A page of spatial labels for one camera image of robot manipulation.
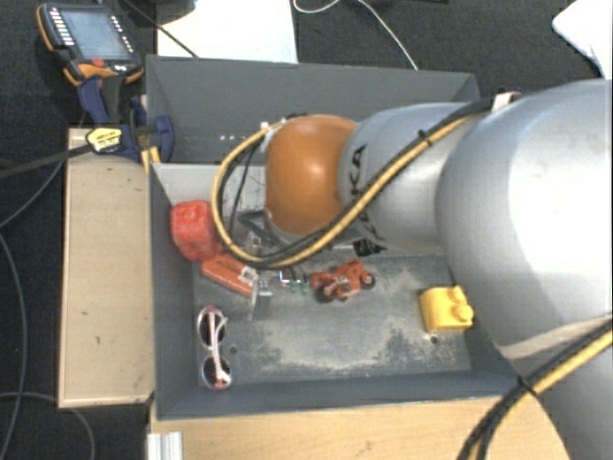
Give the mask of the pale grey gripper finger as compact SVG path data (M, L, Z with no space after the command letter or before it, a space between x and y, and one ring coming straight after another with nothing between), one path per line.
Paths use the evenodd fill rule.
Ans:
M269 314L273 291L267 278L260 277L254 284L251 296L251 320L266 318Z

